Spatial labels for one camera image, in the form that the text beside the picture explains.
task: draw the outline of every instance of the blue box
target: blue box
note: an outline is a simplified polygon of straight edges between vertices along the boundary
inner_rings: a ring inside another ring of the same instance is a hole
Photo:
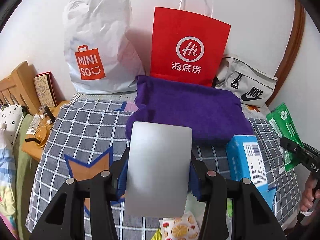
[[[266,169],[254,135],[234,135],[226,152],[232,180],[249,178],[260,193],[268,191]]]

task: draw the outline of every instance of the white wall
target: white wall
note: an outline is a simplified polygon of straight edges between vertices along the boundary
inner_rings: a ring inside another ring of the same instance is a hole
[[[320,150],[320,33],[307,14],[300,50],[270,109],[285,102],[301,140]],[[299,165],[299,187],[310,172]]]
[[[0,34],[0,79],[20,62],[38,73],[52,71],[66,99],[74,88],[63,55],[62,11],[69,0],[23,0]],[[127,37],[144,66],[150,64],[155,6],[177,8],[179,0],[131,0],[132,25]],[[202,0],[187,0],[188,10],[202,13]],[[261,65],[274,74],[287,45],[294,0],[214,0],[214,17],[231,24],[227,51]]]

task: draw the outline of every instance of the wooden headboard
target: wooden headboard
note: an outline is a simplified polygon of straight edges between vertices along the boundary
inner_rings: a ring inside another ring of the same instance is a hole
[[[36,70],[26,61],[17,66],[11,75],[0,81],[0,103],[26,106],[30,114],[39,112],[39,98],[33,78]]]

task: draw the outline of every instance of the nike swoosh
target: nike swoosh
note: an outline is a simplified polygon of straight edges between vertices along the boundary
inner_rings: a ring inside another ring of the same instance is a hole
[[[240,98],[242,101],[251,101],[251,100],[257,100],[257,99],[263,99],[263,98],[248,98],[247,93],[244,93]]]

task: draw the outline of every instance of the metal bolt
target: metal bolt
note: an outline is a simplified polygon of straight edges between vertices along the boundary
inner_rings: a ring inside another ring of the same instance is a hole
[[[101,176],[102,177],[108,177],[110,175],[110,172],[109,171],[103,171],[101,172]]]
[[[72,183],[74,183],[75,182],[75,179],[74,178],[68,178],[67,180],[66,180],[66,183],[67,184],[72,184]]]
[[[242,182],[243,182],[244,184],[249,185],[249,184],[251,183],[251,180],[248,179],[248,178],[243,178]]]
[[[217,176],[217,173],[216,173],[215,171],[208,171],[207,174],[208,174],[208,176],[210,176],[210,177],[215,177],[215,176]]]

